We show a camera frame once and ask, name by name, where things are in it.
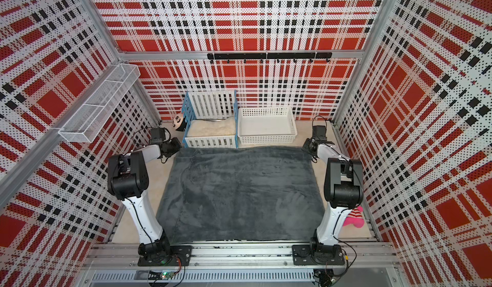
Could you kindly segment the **white plastic basket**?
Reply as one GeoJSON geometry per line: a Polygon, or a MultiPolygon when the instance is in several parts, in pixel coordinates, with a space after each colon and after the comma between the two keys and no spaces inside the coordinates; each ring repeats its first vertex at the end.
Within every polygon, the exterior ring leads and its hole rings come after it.
{"type": "Polygon", "coordinates": [[[290,106],[239,108],[237,125],[237,136],[243,145],[291,144],[297,137],[290,106]]]}

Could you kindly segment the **grey zebra plush pillowcase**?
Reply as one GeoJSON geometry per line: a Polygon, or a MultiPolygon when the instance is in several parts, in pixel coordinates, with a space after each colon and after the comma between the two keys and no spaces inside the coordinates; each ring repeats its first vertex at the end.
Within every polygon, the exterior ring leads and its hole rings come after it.
{"type": "Polygon", "coordinates": [[[171,243],[311,238],[325,207],[298,147],[185,148],[156,218],[171,243]]]}

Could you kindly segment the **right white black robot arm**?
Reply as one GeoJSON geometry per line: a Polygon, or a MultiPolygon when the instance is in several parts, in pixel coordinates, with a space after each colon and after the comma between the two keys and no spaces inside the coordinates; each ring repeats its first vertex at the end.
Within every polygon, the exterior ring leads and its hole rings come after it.
{"type": "Polygon", "coordinates": [[[350,212],[363,200],[363,164],[342,155],[333,144],[314,137],[306,139],[302,149],[326,164],[324,199],[327,207],[313,234],[310,257],[315,261],[331,261],[342,255],[339,234],[350,212]]]}

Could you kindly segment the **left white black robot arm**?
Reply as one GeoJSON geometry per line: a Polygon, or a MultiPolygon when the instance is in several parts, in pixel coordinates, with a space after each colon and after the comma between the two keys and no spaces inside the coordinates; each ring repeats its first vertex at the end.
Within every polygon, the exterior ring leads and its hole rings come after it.
{"type": "Polygon", "coordinates": [[[177,138],[166,141],[155,138],[151,144],[125,155],[114,155],[108,160],[108,184],[110,195],[121,201],[137,228],[140,245],[138,254],[144,261],[158,257],[171,259],[173,252],[164,229],[158,223],[148,195],[150,177],[147,163],[162,159],[164,162],[181,149],[177,138]]]}

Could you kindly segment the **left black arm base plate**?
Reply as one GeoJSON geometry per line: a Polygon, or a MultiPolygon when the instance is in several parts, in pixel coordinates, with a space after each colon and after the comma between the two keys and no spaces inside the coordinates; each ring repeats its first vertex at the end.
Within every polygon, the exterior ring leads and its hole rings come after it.
{"type": "Polygon", "coordinates": [[[138,247],[139,267],[189,266],[192,246],[170,246],[167,251],[158,243],[141,243],[138,247]]]}

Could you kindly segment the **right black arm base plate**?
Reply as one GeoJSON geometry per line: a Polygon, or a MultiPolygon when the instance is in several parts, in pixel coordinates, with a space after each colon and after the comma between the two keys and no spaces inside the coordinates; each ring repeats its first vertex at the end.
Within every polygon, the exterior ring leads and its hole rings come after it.
{"type": "Polygon", "coordinates": [[[346,264],[345,255],[339,245],[317,247],[309,245],[292,246],[293,264],[298,266],[323,265],[342,266],[346,264]]]}

